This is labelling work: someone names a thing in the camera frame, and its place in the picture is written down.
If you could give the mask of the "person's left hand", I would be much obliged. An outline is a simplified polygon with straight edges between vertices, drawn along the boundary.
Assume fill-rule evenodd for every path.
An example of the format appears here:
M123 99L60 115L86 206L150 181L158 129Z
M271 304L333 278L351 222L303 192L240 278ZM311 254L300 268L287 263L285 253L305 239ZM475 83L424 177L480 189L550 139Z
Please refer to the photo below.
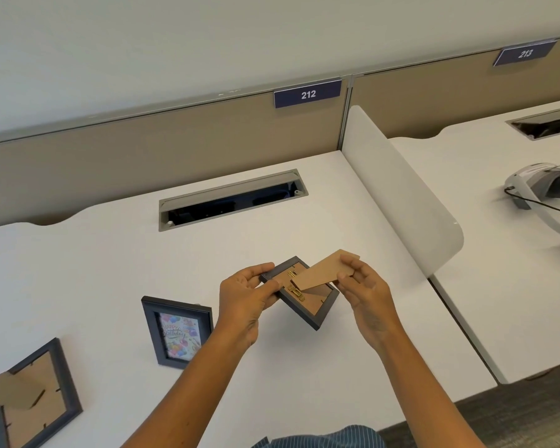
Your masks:
M214 332L230 340L241 354L245 354L256 342L259 336L259 318L271 307L254 305L251 301L252 291L263 284L260 279L262 274L274 268L272 262L248 266L220 284L219 312Z

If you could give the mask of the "person's right hand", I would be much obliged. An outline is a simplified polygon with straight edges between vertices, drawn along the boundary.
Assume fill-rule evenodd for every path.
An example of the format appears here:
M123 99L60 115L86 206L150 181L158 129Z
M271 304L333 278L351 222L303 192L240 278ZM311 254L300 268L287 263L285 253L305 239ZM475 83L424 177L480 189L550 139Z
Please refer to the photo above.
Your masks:
M353 269L349 276L359 282L359 289L337 288L349 302L362 337L376 353L384 355L391 339L404 332L390 287L376 271L360 259L342 254L340 261Z

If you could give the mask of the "dark picture frame with cardboard stand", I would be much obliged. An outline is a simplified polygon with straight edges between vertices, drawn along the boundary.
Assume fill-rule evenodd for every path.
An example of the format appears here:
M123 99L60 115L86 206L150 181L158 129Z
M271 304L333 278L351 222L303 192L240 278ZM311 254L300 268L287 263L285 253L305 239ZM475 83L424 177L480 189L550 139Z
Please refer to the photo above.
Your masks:
M334 305L339 291L333 286L337 274L353 275L353 269L341 260L342 255L359 259L359 255L337 250L313 266L298 256L277 265L260 275L261 283L275 280L280 283L276 297L286 303L313 329L318 330Z

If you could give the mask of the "person's left forearm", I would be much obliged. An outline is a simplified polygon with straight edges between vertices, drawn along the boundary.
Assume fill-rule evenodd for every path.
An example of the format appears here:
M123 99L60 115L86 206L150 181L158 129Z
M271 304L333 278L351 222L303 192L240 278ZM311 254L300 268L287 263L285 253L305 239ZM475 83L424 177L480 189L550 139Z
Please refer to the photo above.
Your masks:
M259 322L223 321L120 448L197 448Z

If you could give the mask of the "person's right forearm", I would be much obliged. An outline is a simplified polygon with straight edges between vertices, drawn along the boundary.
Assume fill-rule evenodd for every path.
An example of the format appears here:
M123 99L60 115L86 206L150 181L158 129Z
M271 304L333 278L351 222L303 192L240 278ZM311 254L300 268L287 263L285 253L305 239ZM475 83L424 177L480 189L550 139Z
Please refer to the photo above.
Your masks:
M380 356L418 448L486 448L401 326L358 327Z

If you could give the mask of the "white desk divider screen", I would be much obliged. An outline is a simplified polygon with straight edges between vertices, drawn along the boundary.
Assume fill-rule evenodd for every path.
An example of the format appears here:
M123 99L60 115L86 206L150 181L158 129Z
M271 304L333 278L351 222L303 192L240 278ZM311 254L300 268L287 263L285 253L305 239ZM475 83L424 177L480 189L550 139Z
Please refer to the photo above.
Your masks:
M459 222L358 105L342 153L426 278L463 248Z

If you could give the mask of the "person's striped blue clothing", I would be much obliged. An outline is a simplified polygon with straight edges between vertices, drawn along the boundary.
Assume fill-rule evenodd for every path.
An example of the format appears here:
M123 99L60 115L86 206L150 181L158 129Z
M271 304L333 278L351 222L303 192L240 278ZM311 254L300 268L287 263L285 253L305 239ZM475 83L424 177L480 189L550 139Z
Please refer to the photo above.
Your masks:
M271 440L264 437L251 448L386 448L386 443L370 427L349 425L323 435L302 434Z

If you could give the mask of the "beige partition panel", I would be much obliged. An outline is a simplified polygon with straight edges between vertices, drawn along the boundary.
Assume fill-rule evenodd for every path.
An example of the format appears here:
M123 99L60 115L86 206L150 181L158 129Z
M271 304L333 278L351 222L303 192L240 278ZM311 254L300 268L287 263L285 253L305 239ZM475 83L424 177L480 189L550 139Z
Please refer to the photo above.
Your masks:
M445 127L560 101L560 39L547 56L495 66L500 49L357 74L358 105L388 137L429 138Z
M100 203L338 148L348 96L275 109L277 90L0 137L0 226L57 223Z

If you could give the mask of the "blue desk number sign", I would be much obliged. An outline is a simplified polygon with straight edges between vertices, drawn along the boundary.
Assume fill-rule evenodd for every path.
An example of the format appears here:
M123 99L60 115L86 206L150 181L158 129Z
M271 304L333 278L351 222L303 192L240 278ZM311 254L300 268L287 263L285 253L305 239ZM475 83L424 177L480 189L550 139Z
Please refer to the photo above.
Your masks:
M342 79L333 79L274 91L274 108L282 109L338 97L342 91L342 82Z
M542 59L551 52L557 42L558 39L548 39L529 44L518 44L505 47L500 50L498 56L493 62L493 67Z

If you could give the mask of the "white and grey headset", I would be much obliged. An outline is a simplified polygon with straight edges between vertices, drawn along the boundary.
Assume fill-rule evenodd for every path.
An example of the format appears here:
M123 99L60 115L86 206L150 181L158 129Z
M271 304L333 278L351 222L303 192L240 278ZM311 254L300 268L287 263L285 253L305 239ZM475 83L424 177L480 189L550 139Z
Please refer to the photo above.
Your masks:
M503 191L518 209L533 211L560 235L560 221L549 213L560 213L560 208L546 203L549 199L560 199L560 165L541 162L526 166L507 178Z

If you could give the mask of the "dark picture frame with colourful card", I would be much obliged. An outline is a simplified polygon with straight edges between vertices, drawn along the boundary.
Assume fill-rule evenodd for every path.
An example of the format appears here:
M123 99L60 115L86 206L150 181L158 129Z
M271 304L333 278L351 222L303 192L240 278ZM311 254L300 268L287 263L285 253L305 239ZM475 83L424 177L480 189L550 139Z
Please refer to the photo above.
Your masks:
M207 306L144 296L142 308L162 366L186 369L214 330Z

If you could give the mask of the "dark picture frame with cardboard back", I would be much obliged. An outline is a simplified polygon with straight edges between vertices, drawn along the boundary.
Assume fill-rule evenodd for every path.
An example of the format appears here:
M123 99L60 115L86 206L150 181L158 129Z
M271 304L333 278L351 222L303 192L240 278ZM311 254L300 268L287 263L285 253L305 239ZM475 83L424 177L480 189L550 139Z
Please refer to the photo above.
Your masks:
M42 448L82 411L59 338L0 373L0 448Z

